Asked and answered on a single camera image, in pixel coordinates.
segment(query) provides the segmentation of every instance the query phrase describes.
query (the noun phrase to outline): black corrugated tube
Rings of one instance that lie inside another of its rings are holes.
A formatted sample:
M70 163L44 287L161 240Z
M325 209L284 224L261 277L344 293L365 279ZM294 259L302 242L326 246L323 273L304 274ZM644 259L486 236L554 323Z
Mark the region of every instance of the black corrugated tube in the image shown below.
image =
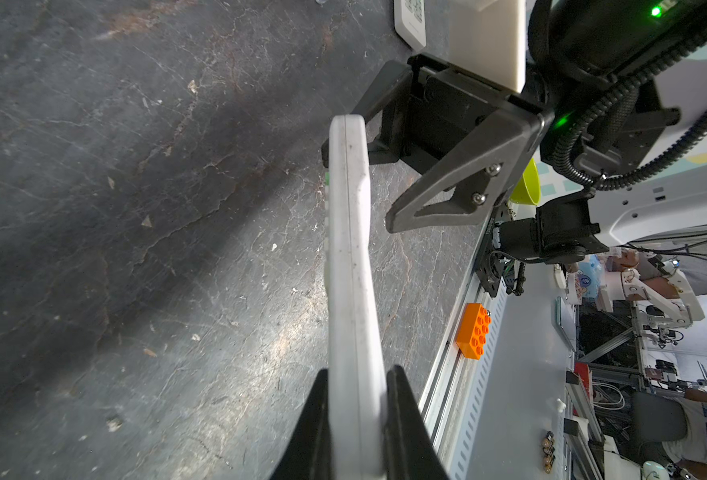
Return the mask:
M584 111L577 121L570 125L569 129L556 141L556 146L551 154L551 164L561 175L569 178L580 185L591 185L596 183L597 178L593 178L575 168L571 162L571 152L583 132L597 118L607 114L610 108L621 101L626 95L632 94L640 86L652 80L657 74L667 70L675 63L682 60L690 53L696 51L705 44L702 35L679 42L665 52L662 52L645 65L639 67L635 72L623 78L612 88L604 93L593 105ZM691 150L700 140L707 135L707 110L695 121L687 132L670 146L663 154L646 164L637 168L629 174L613 177L596 185L597 190L618 190L630 187L654 177L666 168L673 165L689 150Z

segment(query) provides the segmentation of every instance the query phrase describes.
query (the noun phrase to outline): green light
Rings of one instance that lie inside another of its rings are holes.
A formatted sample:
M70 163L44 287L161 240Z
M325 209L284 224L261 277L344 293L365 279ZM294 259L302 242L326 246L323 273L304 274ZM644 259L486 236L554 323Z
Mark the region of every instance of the green light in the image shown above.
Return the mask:
M565 123L567 123L567 119L569 118L569 115L565 115L564 117L561 117L559 120L556 121L556 123L553 124L553 128L559 128L564 126Z

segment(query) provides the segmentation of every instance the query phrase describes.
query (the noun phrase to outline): qr code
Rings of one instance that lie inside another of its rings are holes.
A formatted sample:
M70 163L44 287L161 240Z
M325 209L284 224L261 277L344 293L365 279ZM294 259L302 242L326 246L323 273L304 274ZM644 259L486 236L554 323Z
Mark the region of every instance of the qr code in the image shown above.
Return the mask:
M404 0L406 8L417 18L418 22L423 22L423 0Z

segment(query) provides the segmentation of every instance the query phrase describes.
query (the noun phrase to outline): orange lego brick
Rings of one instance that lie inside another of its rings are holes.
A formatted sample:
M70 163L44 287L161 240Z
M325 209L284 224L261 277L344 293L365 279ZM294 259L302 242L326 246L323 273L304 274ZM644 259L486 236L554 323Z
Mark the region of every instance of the orange lego brick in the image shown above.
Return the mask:
M486 335L489 333L489 312L481 303L468 303L465 305L463 319L455 337L455 344L468 359L478 360L484 355L484 345L487 343Z

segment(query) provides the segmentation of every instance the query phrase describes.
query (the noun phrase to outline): yellow-green bowl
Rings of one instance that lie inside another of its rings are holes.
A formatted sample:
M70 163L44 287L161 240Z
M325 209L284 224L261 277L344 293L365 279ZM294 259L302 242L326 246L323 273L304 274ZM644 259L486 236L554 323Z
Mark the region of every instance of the yellow-green bowl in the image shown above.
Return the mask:
M540 202L540 177L534 158L529 161L519 183L513 188L511 201L520 205L537 205Z

